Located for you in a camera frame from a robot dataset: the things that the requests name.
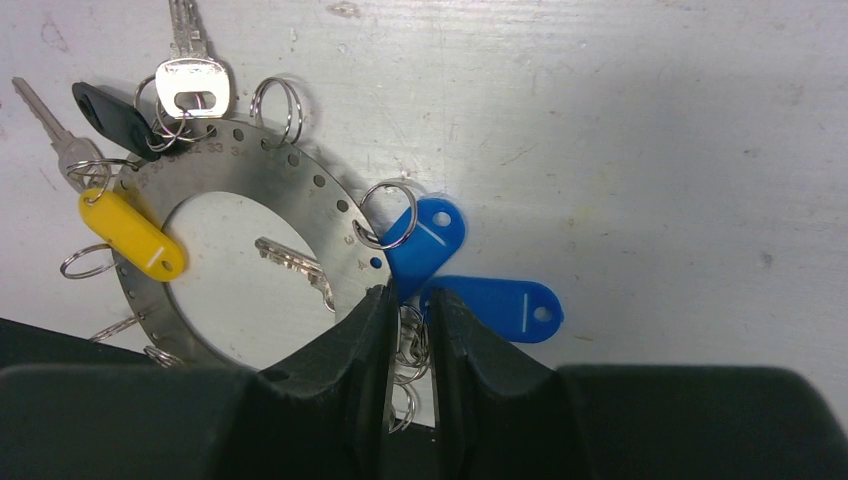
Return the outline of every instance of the key head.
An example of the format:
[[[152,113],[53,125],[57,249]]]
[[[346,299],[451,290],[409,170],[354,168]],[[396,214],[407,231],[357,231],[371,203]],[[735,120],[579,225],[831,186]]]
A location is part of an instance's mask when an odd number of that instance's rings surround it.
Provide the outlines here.
[[[74,138],[70,142],[64,143],[61,151],[57,148],[56,153],[59,154],[59,171],[62,172],[65,180],[77,193],[82,193],[85,188],[78,181],[79,177],[69,176],[69,170],[78,162],[102,159],[103,155],[100,153],[100,150],[94,145],[94,142],[87,138]],[[91,167],[78,173],[93,173],[98,169],[102,170],[104,168],[109,168],[109,166]]]
[[[168,60],[156,69],[156,91],[162,108],[174,118],[220,118],[230,107],[230,75],[226,68],[211,59],[180,58]],[[209,92],[215,96],[215,104],[208,108],[188,108],[185,113],[177,106],[176,97],[181,93]]]
[[[73,84],[71,90],[85,119],[98,133],[145,160],[159,159],[148,146],[159,139],[132,105],[85,82]]]

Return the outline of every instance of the key tag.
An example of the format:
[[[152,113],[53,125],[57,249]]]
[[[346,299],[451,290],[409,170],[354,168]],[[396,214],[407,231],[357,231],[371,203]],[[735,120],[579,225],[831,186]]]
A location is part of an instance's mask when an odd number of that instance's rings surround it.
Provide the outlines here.
[[[385,250],[401,303],[421,286],[457,251],[465,241],[465,221],[459,209],[443,198],[418,200],[418,222],[412,234],[395,248]],[[406,231],[412,209],[408,208],[380,238],[391,245]]]
[[[99,134],[147,161],[159,159],[159,153],[151,150],[159,140],[135,107],[85,82],[73,84],[71,91],[83,116]]]
[[[182,249],[118,194],[91,188],[80,195],[83,222],[139,270],[170,282],[185,269]]]
[[[540,283],[461,276],[429,281],[421,292],[422,312],[427,312],[435,287],[456,292],[481,323],[510,342],[543,342],[559,330],[565,317],[556,294]]]

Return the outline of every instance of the scratched white surface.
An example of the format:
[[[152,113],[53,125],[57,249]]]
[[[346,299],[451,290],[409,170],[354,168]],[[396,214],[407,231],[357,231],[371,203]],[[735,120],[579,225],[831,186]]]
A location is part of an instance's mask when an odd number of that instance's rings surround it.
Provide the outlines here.
[[[168,55],[167,5],[5,5],[0,315],[88,336],[127,307],[111,274],[59,276],[95,238],[8,79],[28,79],[68,128],[121,155],[86,124],[70,84],[131,92]],[[468,238],[446,271],[559,295],[566,322],[522,347],[533,357],[785,366],[848,421],[848,3],[198,8],[233,68],[237,111],[262,78],[297,79],[304,145],[348,182],[402,175],[456,199]]]

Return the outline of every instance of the black key tag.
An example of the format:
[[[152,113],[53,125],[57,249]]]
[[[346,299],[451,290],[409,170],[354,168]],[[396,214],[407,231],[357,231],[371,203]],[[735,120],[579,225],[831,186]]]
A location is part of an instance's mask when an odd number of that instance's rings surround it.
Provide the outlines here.
[[[160,155],[149,147],[158,140],[132,105],[85,82],[75,83],[71,91],[88,123],[101,135],[145,160],[159,159]]]

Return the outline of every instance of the metal ring plate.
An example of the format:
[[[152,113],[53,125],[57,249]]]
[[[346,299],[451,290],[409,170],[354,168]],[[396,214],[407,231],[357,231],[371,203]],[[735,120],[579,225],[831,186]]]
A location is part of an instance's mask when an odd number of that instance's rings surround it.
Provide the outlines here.
[[[115,192],[145,218],[162,228],[181,203],[207,192],[234,193],[264,205],[288,222],[315,254],[333,289],[337,322],[362,300],[367,288],[388,283],[389,263],[383,252],[357,242],[351,230],[354,219],[370,226],[368,220],[315,160],[291,145],[263,149],[268,132],[252,125],[222,119],[189,123],[196,131],[212,125],[217,134],[187,145],[178,157],[163,157],[137,172],[123,168],[118,174]],[[316,180],[319,175],[324,182]],[[190,262],[191,252],[186,253]],[[371,262],[375,257],[379,261]],[[157,348],[186,363],[233,363],[192,329],[167,284],[147,277],[120,254],[115,253],[115,260],[120,262],[116,271],[124,295],[133,312],[144,315],[142,327]]]

